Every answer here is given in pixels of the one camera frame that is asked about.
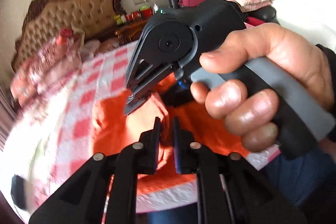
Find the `black sleeve right forearm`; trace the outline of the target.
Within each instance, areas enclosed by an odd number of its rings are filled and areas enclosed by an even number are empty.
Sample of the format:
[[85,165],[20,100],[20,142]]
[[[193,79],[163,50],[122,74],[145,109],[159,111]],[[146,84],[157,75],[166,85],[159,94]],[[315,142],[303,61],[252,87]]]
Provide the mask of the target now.
[[331,80],[332,80],[332,85],[333,85],[333,93],[334,93],[334,99],[335,99],[335,95],[336,95],[336,55],[335,55],[335,52],[333,52],[329,48],[324,47],[321,44],[317,44],[317,47],[325,54],[327,61],[329,63]]

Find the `person right hand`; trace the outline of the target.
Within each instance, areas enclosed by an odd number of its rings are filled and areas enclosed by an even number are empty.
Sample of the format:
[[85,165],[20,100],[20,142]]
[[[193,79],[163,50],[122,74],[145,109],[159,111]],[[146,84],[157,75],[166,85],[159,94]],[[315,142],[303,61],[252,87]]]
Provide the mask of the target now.
[[335,130],[329,50],[277,24],[231,32],[200,56],[191,92],[249,151],[302,155]]

